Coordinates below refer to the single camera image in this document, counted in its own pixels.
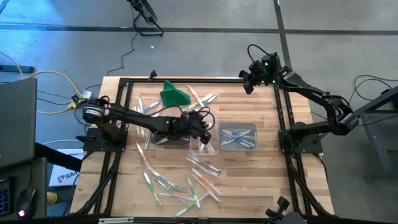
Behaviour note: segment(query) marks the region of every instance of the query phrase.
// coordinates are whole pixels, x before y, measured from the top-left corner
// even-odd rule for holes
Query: computer mouse
[[[15,204],[17,218],[25,219],[34,216],[36,211],[35,195],[36,189],[33,187],[29,187],[19,194]]]

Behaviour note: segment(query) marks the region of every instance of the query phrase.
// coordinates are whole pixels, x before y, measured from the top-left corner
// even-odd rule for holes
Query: clear plastic container
[[[206,116],[203,120],[209,124],[209,127],[214,123],[213,128],[209,130],[211,134],[210,142],[207,145],[205,145],[202,142],[200,142],[199,139],[191,138],[190,151],[194,153],[194,155],[196,156],[214,156],[219,151],[217,144],[218,120],[216,116],[213,119],[213,117],[210,115]]]
[[[225,151],[251,151],[258,148],[257,126],[250,122],[221,122],[218,147]]]

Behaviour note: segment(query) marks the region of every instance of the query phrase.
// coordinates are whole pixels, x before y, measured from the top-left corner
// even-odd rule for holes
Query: bracket
[[[282,153],[293,154],[293,153],[322,153],[323,148],[321,144],[317,144],[316,140],[319,138],[318,134],[311,134],[303,138],[298,146],[291,146],[285,141],[285,137],[289,130],[279,130],[279,145]]]
[[[98,128],[89,128],[86,136],[76,138],[85,143],[83,150],[87,152],[123,152],[126,148],[127,131],[121,131],[119,144],[104,141],[102,132]]]
[[[154,77],[157,77],[157,74],[156,74],[155,70],[150,72],[149,81],[151,82],[154,79]]]

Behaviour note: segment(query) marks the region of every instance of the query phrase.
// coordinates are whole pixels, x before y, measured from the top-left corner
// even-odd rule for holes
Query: green toothbrush
[[[191,180],[189,179],[188,173],[185,172],[185,178],[187,178],[188,184],[189,184],[189,188],[191,189],[191,194],[192,197],[195,199],[195,204],[197,205],[198,209],[200,209],[200,203],[199,203],[199,199],[195,193],[195,190],[193,189],[193,185],[191,183]]]
[[[156,198],[156,203],[158,204],[158,206],[162,206],[162,202],[160,202],[159,198],[157,198],[154,186],[152,186],[150,179],[148,177],[148,174],[145,171],[144,171],[144,177],[145,177],[145,180],[147,181],[147,183],[149,184],[150,191],[154,194],[154,196]]]

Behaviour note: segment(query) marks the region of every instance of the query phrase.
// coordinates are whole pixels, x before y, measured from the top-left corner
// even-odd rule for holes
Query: white cable
[[[11,60],[11,61],[15,64],[15,66],[18,68],[18,71],[19,71],[19,73],[21,74],[21,78],[22,78],[22,79],[25,79],[24,74],[23,74],[23,72],[22,72],[20,66],[18,65],[18,63],[17,63],[15,60],[13,60],[10,56],[6,55],[4,52],[1,52],[1,51],[0,51],[0,54],[4,55],[6,58],[8,58],[9,60]],[[42,73],[54,73],[54,74],[57,74],[57,75],[62,75],[63,77],[65,77],[65,78],[72,84],[72,86],[75,88],[75,90],[76,90],[77,94],[79,95],[79,97],[82,98],[82,94],[80,93],[79,89],[78,89],[77,86],[74,84],[74,82],[73,82],[67,75],[65,75],[65,74],[63,74],[63,73],[61,73],[61,72],[51,71],[51,70],[40,71],[40,72],[35,72],[35,73],[29,75],[29,76],[26,77],[26,78],[34,77],[34,76],[36,76],[36,75],[38,75],[38,74],[42,74]],[[70,110],[70,109],[72,109],[72,104],[69,104],[65,109],[63,109],[63,110],[61,110],[61,111],[56,111],[56,112],[37,111],[37,112],[38,112],[38,113],[42,113],[42,114],[60,114],[60,113],[63,113],[63,112],[65,112],[65,111],[68,111],[68,110]]]
[[[56,143],[56,142],[70,142],[70,141],[79,141],[77,139],[64,139],[64,140],[55,140],[55,141],[49,141],[46,143],[42,143],[42,145],[46,145],[46,144],[51,144],[51,143]]]

